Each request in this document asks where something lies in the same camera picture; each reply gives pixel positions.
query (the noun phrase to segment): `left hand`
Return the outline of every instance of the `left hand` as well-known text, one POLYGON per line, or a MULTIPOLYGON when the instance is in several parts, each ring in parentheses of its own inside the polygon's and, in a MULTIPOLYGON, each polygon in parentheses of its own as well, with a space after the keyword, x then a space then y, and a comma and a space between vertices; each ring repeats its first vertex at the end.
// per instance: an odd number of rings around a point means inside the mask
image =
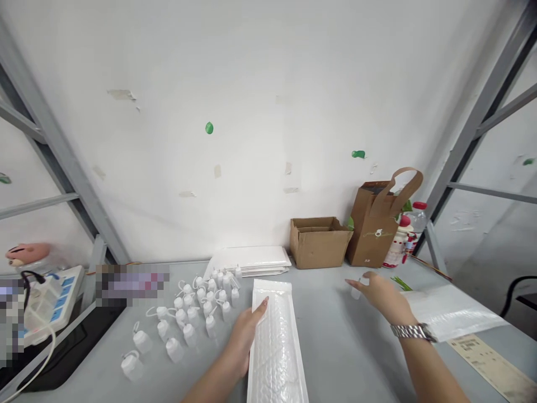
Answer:
POLYGON ((256 326, 267 311, 268 303, 269 298, 266 297, 255 311, 248 308, 241 312, 222 354, 222 358, 239 372, 241 378, 248 372, 250 347, 256 335, 256 326))

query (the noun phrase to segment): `white padded envelope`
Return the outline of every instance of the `white padded envelope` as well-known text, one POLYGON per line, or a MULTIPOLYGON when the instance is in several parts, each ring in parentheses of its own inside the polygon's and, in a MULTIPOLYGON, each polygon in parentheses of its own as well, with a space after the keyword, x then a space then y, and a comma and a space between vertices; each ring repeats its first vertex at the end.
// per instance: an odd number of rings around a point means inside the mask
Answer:
POLYGON ((268 298, 250 350, 248 403, 309 403, 291 283, 255 279, 252 310, 268 298))

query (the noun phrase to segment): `metal watch strap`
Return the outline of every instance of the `metal watch strap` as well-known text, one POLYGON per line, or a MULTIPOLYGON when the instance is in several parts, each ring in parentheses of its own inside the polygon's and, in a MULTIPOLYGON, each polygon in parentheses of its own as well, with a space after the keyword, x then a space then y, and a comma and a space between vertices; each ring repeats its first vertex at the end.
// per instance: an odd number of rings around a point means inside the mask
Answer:
POLYGON ((399 338, 409 339, 425 339, 428 341, 436 341, 436 338, 431 335, 427 329, 427 324, 411 325, 391 325, 392 332, 399 338))

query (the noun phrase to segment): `brown paper bag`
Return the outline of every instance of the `brown paper bag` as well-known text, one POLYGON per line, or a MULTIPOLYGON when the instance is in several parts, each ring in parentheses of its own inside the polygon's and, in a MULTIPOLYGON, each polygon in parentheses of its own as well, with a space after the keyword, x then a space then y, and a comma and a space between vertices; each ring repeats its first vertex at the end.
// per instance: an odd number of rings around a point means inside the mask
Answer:
POLYGON ((406 167, 397 170, 390 181, 366 182, 358 189, 351 212, 354 233, 346 253, 351 266, 382 266, 397 232, 395 217, 422 181, 421 172, 406 167), (399 195, 389 194, 395 185, 395 177, 407 171, 416 171, 416 174, 399 195), (379 188, 383 188, 382 191, 375 194, 379 188))

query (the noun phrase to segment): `pink toy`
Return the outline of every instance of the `pink toy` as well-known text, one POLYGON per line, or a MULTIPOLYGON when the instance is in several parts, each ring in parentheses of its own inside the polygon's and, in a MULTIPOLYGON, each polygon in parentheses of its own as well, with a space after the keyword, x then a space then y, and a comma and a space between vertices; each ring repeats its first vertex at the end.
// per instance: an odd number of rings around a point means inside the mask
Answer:
POLYGON ((41 260, 49 253, 48 243, 19 243, 6 253, 6 257, 10 260, 10 266, 20 267, 41 260))

